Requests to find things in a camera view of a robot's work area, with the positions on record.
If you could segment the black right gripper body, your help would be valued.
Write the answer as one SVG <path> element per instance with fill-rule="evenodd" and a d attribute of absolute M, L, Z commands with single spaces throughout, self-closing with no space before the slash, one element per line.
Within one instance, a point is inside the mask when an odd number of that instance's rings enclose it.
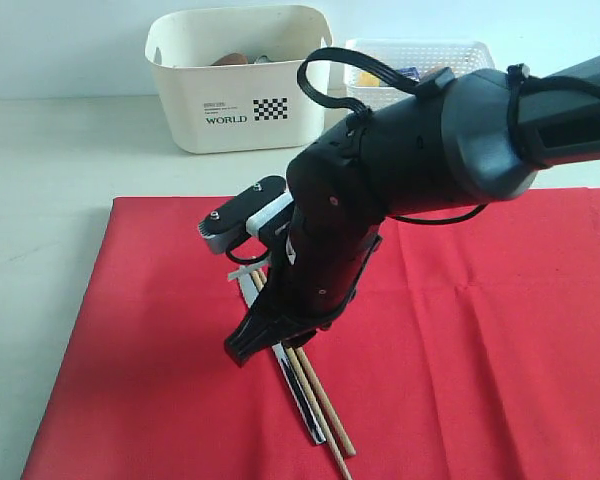
<path fill-rule="evenodd" d="M 269 279 L 252 307 L 267 340 L 308 340 L 353 299 L 382 237 L 377 224 L 322 225 L 294 219 L 274 250 Z"/>

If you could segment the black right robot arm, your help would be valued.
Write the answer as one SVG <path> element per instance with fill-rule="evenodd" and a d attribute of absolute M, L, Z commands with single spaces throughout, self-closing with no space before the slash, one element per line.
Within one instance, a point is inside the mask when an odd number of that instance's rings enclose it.
<path fill-rule="evenodd" d="M 405 98 L 373 110 L 319 92 L 298 70 L 311 100 L 346 116 L 289 163 L 286 191 L 242 220 L 270 272 L 225 340 L 238 365 L 328 329 L 354 298 L 385 220 L 425 225 L 429 212 L 452 208 L 472 218 L 519 197 L 542 170 L 600 160 L 600 56 L 546 77 L 515 64 L 463 76 L 445 67 L 418 81 L 354 50 L 325 47 L 309 61 L 354 66 Z"/>

